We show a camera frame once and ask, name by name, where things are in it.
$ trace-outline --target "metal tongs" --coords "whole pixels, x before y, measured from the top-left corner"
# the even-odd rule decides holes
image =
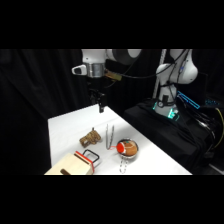
[[[110,150],[110,148],[112,146],[113,138],[114,138],[114,126],[112,127],[112,134],[110,137],[110,145],[108,146],[108,124],[107,124],[107,129],[106,129],[106,148],[107,148],[107,150]]]

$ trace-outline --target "black cable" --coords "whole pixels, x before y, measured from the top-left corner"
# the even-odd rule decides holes
[[[154,75],[151,75],[151,76],[145,76],[145,77],[132,77],[132,76],[125,75],[125,74],[127,74],[127,73],[129,72],[129,70],[133,67],[133,65],[136,63],[137,60],[131,65],[131,67],[130,67],[124,74],[119,74],[119,73],[115,73],[115,72],[112,72],[112,71],[110,71],[110,72],[112,72],[112,73],[114,73],[114,74],[118,74],[118,75],[123,76],[123,77],[125,77],[125,78],[131,78],[131,79],[149,79],[149,78],[155,77],[155,76],[157,76],[157,75],[163,73],[163,72],[166,71],[168,68],[170,68],[173,64],[176,63],[176,61],[179,60],[179,58],[184,54],[184,52],[185,52],[186,50],[187,50],[187,49],[184,49],[183,52],[180,54],[180,56],[179,56],[176,60],[174,60],[174,62],[173,62],[172,64],[170,64],[168,67],[166,67],[164,70],[162,70],[162,71],[159,72],[159,73],[155,73]]]
[[[108,89],[108,88],[112,87],[115,83],[117,83],[117,81],[113,81],[113,83],[111,85],[104,87],[104,89]]]

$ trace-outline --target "black curtain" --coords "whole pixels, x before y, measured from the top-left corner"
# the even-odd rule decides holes
[[[155,74],[160,62],[161,52],[161,49],[143,49],[140,58],[126,75],[145,77]],[[124,73],[129,68],[112,61],[107,61],[107,67],[111,71],[119,73]],[[123,116],[125,110],[146,98],[152,98],[155,81],[155,76],[149,79],[123,77],[121,82],[117,82],[113,87],[102,91],[108,96],[108,106],[120,116]]]
[[[0,174],[50,169],[47,120],[90,105],[81,63],[81,50],[0,50]]]

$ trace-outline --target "cable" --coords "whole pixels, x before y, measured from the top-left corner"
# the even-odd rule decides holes
[[[120,74],[120,73],[112,72],[112,71],[110,71],[110,70],[108,70],[108,69],[107,69],[107,70],[108,70],[109,72],[112,72],[112,73],[114,73],[114,74],[123,76],[123,77],[125,77],[125,78],[131,78],[131,79],[149,79],[149,78],[155,77],[155,76],[157,76],[157,75],[163,73],[163,72],[166,71],[168,68],[170,68],[172,65],[174,65],[174,64],[179,60],[179,58],[184,54],[184,52],[185,52],[186,50],[187,50],[187,49],[184,49],[183,52],[180,54],[180,56],[179,56],[176,60],[174,60],[174,62],[173,62],[172,64],[170,64],[168,67],[166,67],[166,68],[165,68],[164,70],[162,70],[161,72],[159,72],[159,73],[155,73],[154,75],[145,76],[145,77],[133,77],[133,76],[125,75],[125,74],[127,74],[127,73],[129,72],[129,70],[133,67],[133,65],[136,63],[137,60],[131,65],[131,67],[130,67],[124,74]]]
[[[109,86],[107,86],[107,87],[104,87],[104,89],[108,89],[108,88],[112,87],[116,82],[117,82],[117,81],[113,81],[113,83],[112,83],[111,85],[109,85]]]
[[[218,144],[217,144],[213,149],[217,148],[217,147],[220,145],[220,143],[222,142],[223,137],[224,137],[224,119],[223,119],[223,116],[222,116],[221,111],[220,111],[218,108],[216,108],[216,110],[219,112],[220,117],[221,117],[221,119],[222,119],[223,132],[222,132],[222,137],[221,137],[220,141],[218,142]]]

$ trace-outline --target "green light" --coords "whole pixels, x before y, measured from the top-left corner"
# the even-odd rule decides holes
[[[154,105],[154,107],[153,107],[153,110],[155,110],[155,109],[156,109],[156,105],[157,105],[157,102],[155,103],[155,105]]]
[[[175,117],[175,113],[173,112],[173,108],[170,110],[168,118],[173,119]]]

